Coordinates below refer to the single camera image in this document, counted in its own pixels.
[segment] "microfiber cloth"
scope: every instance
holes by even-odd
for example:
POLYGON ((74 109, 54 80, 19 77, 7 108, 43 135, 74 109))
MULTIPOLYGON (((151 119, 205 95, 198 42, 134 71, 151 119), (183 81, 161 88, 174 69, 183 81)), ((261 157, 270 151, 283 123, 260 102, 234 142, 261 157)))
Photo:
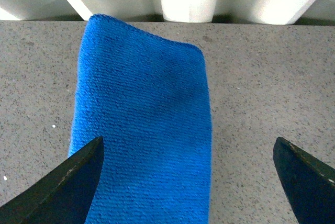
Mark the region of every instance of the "microfiber cloth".
POLYGON ((86 223, 208 223, 211 118, 202 52, 94 15, 77 78, 69 156, 98 136, 105 150, 86 223))

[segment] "folded towel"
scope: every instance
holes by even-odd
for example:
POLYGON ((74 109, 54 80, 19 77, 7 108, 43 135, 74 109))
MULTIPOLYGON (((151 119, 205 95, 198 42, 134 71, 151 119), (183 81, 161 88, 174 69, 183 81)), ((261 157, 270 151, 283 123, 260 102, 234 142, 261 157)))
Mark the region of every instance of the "folded towel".
POLYGON ((69 155, 105 159, 86 223, 207 223, 211 119, 201 51, 105 15, 87 23, 69 155))

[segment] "gray speckled countertop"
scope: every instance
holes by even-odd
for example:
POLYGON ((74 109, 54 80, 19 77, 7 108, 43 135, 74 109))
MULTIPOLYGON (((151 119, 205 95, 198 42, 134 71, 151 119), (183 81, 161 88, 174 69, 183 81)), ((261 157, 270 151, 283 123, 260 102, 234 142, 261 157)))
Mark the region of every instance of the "gray speckled countertop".
MULTIPOLYGON (((335 167, 335 27, 134 25, 205 55, 214 131, 210 222, 297 223, 272 148, 284 136, 335 167)), ((66 159, 84 27, 0 22, 0 205, 66 159)))

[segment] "granite surface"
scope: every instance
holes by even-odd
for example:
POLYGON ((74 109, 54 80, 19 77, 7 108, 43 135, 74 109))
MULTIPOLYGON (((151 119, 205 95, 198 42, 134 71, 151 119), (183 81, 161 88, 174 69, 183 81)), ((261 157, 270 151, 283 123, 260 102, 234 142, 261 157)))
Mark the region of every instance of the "granite surface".
MULTIPOLYGON (((272 149, 283 136, 335 167, 335 27, 133 25, 193 43, 205 55, 210 223, 297 223, 272 149)), ((0 205, 66 159, 84 27, 0 22, 0 205)))

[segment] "towel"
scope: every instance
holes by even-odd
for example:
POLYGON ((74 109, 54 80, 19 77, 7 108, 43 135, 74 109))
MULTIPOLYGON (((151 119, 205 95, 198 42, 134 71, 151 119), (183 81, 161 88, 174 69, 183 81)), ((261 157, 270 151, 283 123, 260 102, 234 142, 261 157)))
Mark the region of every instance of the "towel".
POLYGON ((202 52, 94 15, 77 78, 69 156, 97 136, 105 150, 86 223, 207 223, 211 118, 202 52))

